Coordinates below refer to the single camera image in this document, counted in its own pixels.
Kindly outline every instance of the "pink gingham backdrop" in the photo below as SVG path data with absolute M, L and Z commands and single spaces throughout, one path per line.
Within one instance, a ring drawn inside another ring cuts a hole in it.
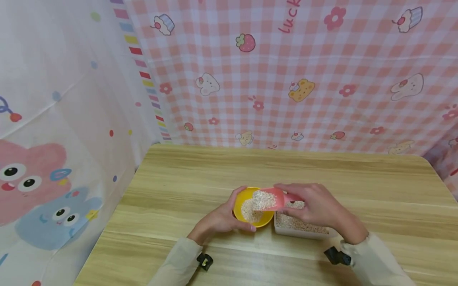
M 387 154 L 413 141 L 400 153 L 425 157 L 458 197 L 458 174 L 450 176 L 458 168 L 458 145 L 449 144 L 458 137 L 456 1 L 126 4 L 165 118 L 175 127 L 175 144 Z M 417 20 L 400 32 L 397 21 L 407 10 Z M 170 35 L 154 28 L 154 17 L 162 14 L 174 23 Z M 252 51 L 237 47 L 241 33 L 253 36 Z M 201 94 L 196 80 L 204 73 L 219 91 Z M 423 76 L 421 92 L 391 100 L 392 86 L 415 74 Z M 296 102 L 289 87 L 301 79 L 315 87 Z M 345 85 L 352 92 L 340 92 Z M 236 135 L 246 131 L 253 140 L 244 146 Z M 336 131 L 344 137 L 332 139 Z M 304 138 L 293 140 L 299 132 Z

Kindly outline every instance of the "plastic scoop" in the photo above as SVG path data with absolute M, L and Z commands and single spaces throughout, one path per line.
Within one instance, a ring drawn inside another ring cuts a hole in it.
M 275 196 L 275 205 L 259 211 L 276 211 L 286 206 L 291 201 L 302 201 L 303 199 L 295 194 L 285 194 L 282 190 L 277 188 L 261 189 L 260 191 L 273 194 Z

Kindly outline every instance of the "rice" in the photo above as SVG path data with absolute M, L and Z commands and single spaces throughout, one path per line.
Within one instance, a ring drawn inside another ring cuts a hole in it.
M 261 220 L 263 212 L 253 210 L 253 199 L 249 199 L 242 204 L 242 215 L 247 222 L 255 223 Z
M 295 209 L 303 209 L 304 202 L 303 201 L 296 201 L 294 203 L 287 203 L 287 207 L 295 208 Z M 305 231 L 305 232 L 316 232 L 316 233 L 324 233 L 329 234 L 329 230 L 327 227 L 319 227 L 312 225 L 310 223 L 305 223 L 295 217 L 287 216 L 280 214 L 277 212 L 276 219 L 275 219 L 275 226 L 281 228 L 292 228 L 295 230 Z
M 258 190 L 253 193 L 253 209 L 265 210 L 276 205 L 274 194 Z

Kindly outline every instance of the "hand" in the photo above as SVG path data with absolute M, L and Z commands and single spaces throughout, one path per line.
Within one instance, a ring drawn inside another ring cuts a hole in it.
M 282 208 L 280 212 L 305 223 L 335 229 L 347 243 L 359 244 L 369 235 L 364 224 L 341 205 L 322 184 L 275 184 L 274 187 L 304 199 L 303 209 Z
M 234 229 L 255 232 L 256 227 L 254 225 L 239 221 L 232 216 L 235 199 L 244 189 L 246 189 L 246 186 L 233 190 L 227 202 L 202 218 L 190 232 L 188 238 L 194 240 L 199 245 L 203 245 L 205 240 L 216 232 L 230 232 Z

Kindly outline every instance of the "wooden table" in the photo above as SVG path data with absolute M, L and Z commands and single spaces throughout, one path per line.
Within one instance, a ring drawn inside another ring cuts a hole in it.
M 319 182 L 392 250 L 418 285 L 458 283 L 458 204 L 417 156 L 153 145 L 84 265 L 77 286 L 146 285 L 179 237 L 240 185 Z M 322 252 L 332 241 L 218 235 L 215 263 L 190 285 L 359 285 Z

